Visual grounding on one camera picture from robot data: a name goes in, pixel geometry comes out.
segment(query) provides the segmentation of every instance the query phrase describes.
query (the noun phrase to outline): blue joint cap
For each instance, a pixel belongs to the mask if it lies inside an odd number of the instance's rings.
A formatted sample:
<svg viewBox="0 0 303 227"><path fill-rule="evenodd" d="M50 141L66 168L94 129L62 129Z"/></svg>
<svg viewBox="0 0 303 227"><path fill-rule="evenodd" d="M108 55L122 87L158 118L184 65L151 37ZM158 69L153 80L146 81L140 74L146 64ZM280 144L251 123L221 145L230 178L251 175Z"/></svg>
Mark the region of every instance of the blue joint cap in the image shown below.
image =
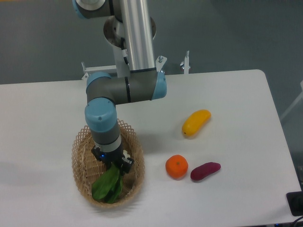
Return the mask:
<svg viewBox="0 0 303 227"><path fill-rule="evenodd" d="M77 15L81 19L86 19L79 11L76 0L72 0L72 6L74 6L74 10L76 11Z"/></svg>
<svg viewBox="0 0 303 227"><path fill-rule="evenodd" d="M106 72L94 72L94 73L92 73L92 74L88 77L88 79L87 79L87 81L86 81L86 89L88 88L88 86L89 86L89 84L90 84L91 82L93 82L95 79L98 79L98 78L100 78L100 77L109 77L109 78L111 78L111 76L110 76L108 73L106 73Z"/></svg>
<svg viewBox="0 0 303 227"><path fill-rule="evenodd" d="M151 100L164 98L167 93L166 79L163 72L158 72L156 87Z"/></svg>
<svg viewBox="0 0 303 227"><path fill-rule="evenodd" d="M107 98L94 98L85 107L85 120L95 132L107 132L117 123L117 111Z"/></svg>

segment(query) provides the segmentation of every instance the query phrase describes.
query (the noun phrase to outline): orange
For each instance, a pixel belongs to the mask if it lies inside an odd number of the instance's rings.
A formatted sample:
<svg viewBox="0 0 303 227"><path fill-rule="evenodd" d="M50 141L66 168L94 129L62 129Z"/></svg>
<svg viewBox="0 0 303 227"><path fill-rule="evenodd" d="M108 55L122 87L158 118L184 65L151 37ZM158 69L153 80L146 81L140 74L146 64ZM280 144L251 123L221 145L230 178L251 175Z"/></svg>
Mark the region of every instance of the orange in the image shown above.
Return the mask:
<svg viewBox="0 0 303 227"><path fill-rule="evenodd" d="M174 155L166 161L165 168L169 176L179 179L186 174L188 163L183 156Z"/></svg>

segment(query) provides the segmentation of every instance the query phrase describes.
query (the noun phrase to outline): purple sweet potato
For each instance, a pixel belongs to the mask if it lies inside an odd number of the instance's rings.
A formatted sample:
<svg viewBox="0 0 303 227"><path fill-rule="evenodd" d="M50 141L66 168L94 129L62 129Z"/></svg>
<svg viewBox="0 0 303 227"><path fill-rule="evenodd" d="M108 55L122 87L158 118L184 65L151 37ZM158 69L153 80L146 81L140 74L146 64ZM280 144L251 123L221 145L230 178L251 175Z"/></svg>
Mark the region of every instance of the purple sweet potato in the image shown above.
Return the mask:
<svg viewBox="0 0 303 227"><path fill-rule="evenodd" d="M210 174L217 172L219 169L221 169L221 165L219 163L208 162L191 171L190 178L193 181L200 181Z"/></svg>

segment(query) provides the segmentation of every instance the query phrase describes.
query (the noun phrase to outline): gray joint housing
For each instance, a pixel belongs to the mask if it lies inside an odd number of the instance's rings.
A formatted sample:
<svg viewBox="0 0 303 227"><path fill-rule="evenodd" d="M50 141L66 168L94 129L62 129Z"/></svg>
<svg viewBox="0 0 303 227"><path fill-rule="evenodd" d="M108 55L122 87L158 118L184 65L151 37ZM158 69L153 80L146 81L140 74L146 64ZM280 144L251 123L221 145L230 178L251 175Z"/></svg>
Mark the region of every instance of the gray joint housing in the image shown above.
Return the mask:
<svg viewBox="0 0 303 227"><path fill-rule="evenodd" d="M101 77L87 87L87 102L104 97L115 105L151 100L157 82L157 71L131 72L129 78Z"/></svg>

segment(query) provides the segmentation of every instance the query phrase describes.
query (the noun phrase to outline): silver arm tube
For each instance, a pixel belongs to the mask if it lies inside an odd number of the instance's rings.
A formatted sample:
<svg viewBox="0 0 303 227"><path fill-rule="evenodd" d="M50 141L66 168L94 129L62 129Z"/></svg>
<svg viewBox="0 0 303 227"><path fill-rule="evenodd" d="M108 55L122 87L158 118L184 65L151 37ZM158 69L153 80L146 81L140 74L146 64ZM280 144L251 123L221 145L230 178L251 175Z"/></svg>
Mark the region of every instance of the silver arm tube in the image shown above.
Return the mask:
<svg viewBox="0 0 303 227"><path fill-rule="evenodd" d="M147 0L120 0L130 71L155 68Z"/></svg>

